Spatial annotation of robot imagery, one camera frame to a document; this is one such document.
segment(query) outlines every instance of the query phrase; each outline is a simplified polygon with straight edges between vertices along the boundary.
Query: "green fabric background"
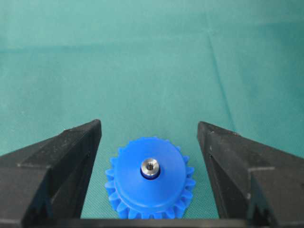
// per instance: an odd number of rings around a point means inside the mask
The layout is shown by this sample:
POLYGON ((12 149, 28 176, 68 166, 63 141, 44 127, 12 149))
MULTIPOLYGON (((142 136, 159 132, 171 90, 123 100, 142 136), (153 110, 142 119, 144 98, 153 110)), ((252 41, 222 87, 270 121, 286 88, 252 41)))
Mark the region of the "green fabric background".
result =
POLYGON ((0 155, 95 118, 84 218, 117 218, 109 159, 155 135, 195 167, 184 217, 216 218, 199 121, 304 156, 304 1, 1 0, 0 155))

